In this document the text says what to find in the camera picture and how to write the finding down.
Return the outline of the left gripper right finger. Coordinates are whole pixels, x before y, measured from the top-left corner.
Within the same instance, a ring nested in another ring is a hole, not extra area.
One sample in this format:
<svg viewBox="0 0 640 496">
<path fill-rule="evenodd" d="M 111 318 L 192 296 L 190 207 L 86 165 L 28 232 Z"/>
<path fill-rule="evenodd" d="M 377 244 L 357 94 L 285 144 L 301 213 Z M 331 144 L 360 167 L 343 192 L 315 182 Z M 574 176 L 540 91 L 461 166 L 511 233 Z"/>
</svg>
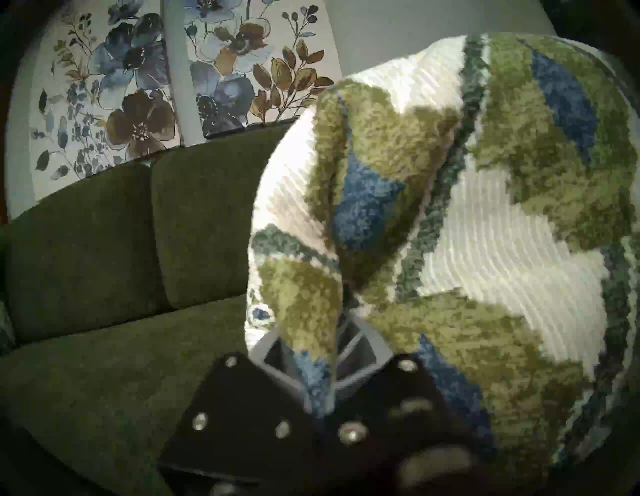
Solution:
<svg viewBox="0 0 640 496">
<path fill-rule="evenodd" d="M 415 354 L 344 312 L 327 397 L 320 495 L 497 495 L 480 443 Z"/>
</svg>

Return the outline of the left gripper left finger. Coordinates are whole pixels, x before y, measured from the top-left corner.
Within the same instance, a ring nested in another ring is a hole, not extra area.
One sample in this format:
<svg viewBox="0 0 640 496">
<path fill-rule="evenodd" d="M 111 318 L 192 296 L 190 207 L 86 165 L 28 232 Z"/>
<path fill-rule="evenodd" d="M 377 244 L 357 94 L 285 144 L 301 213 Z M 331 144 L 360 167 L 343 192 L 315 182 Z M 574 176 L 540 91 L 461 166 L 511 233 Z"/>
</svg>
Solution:
<svg viewBox="0 0 640 496">
<path fill-rule="evenodd" d="M 276 331 L 215 361 L 159 458 L 169 485 L 318 485 L 322 438 Z"/>
</svg>

